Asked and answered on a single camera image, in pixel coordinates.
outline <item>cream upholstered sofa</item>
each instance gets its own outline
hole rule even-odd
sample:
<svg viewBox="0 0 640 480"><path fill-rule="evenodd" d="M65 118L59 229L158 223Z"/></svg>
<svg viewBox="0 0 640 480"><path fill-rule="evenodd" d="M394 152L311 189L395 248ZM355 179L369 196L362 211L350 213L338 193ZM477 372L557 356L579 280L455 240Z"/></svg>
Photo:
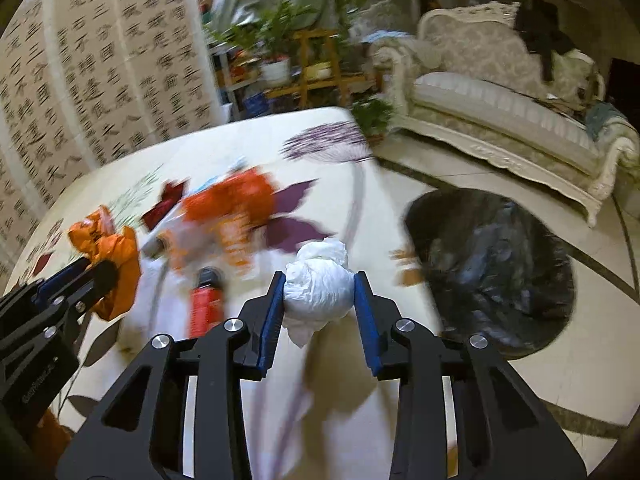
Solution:
<svg viewBox="0 0 640 480"><path fill-rule="evenodd" d="M638 163L640 139L610 118L596 141L585 127L532 98L550 94L571 105L602 98L604 81L578 50L553 53L554 81L542 81L540 57L513 30L518 4L437 9L416 38L385 38L374 62L392 67L392 125L448 142L499 168L578 201L593 227L612 193L618 163Z"/></svg>

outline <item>white tissue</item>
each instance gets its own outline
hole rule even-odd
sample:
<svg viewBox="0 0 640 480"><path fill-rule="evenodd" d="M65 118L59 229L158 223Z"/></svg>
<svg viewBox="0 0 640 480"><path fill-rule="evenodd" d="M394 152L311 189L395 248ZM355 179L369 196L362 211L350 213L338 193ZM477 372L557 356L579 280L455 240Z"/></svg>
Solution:
<svg viewBox="0 0 640 480"><path fill-rule="evenodd" d="M300 348L315 331L346 316L353 306L353 272L340 240L305 244L296 261L287 265L285 276L282 326Z"/></svg>

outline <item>metal bolt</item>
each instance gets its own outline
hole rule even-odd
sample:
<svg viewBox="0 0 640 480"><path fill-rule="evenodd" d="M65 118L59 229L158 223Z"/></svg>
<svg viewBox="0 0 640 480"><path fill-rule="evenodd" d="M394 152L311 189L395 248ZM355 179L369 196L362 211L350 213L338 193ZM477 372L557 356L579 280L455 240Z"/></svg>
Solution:
<svg viewBox="0 0 640 480"><path fill-rule="evenodd" d="M44 339L51 339L53 336L56 335L56 332L58 331L58 329L54 326L47 326L46 329L44 329Z"/></svg>
<svg viewBox="0 0 640 480"><path fill-rule="evenodd" d="M473 336L471 336L469 338L469 342L471 343L471 346L479 349L486 348L486 346L489 344L486 338L480 334L474 334Z"/></svg>
<svg viewBox="0 0 640 480"><path fill-rule="evenodd" d="M153 338L153 341L151 342L151 346L153 348L158 348L158 349L164 348L169 344L169 341L171 341L169 339L169 336L167 336L166 334L160 334L160 335L157 335L155 338Z"/></svg>
<svg viewBox="0 0 640 480"><path fill-rule="evenodd" d="M232 317L231 319L227 319L225 321L225 330L227 332L237 332L244 326L242 319L238 319L237 317Z"/></svg>
<svg viewBox="0 0 640 480"><path fill-rule="evenodd" d="M398 319L396 321L396 328L400 332L411 332L415 328L415 323L410 319Z"/></svg>

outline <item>sofa seat cushion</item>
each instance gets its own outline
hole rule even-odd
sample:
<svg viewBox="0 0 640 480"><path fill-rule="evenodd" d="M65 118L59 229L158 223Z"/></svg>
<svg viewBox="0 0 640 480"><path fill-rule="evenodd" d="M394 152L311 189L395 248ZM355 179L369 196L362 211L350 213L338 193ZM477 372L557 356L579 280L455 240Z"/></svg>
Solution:
<svg viewBox="0 0 640 480"><path fill-rule="evenodd" d="M414 102L488 126L596 176L600 153L585 128L500 85L453 72L414 83Z"/></svg>

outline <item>floral tablecloth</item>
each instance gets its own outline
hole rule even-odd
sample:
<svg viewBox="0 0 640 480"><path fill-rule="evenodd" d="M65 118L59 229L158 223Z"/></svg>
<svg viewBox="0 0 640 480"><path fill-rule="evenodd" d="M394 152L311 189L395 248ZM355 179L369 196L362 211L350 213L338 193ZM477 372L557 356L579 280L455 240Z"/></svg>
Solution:
<svg viewBox="0 0 640 480"><path fill-rule="evenodd" d="M226 315L264 294L274 270L284 270L301 243L335 236L350 267L367 273L375 294L392 298L404 316L434 332L439 320L423 283L402 279L398 254L406 246L401 218L383 191L375 161L351 116L319 108L227 124L179 137L82 177L57 200L20 256L8 288L46 278L78 255L66 238L73 223L107 204L118 227L145 231L140 215L167 180L195 189L238 156L271 174L278 213L266 227L268 264L252 280L232 282ZM82 367L56 399L62 424L77 430L130 362L116 342L120 320L85 316ZM366 367L355 316L332 322L303 349L280 335L273 368L260 383L242 383L247 442L254 478L388 478L398 385L379 383ZM450 394L446 392L447 402ZM193 475L192 433L185 430L184 472ZM447 433L454 435L453 421Z"/></svg>

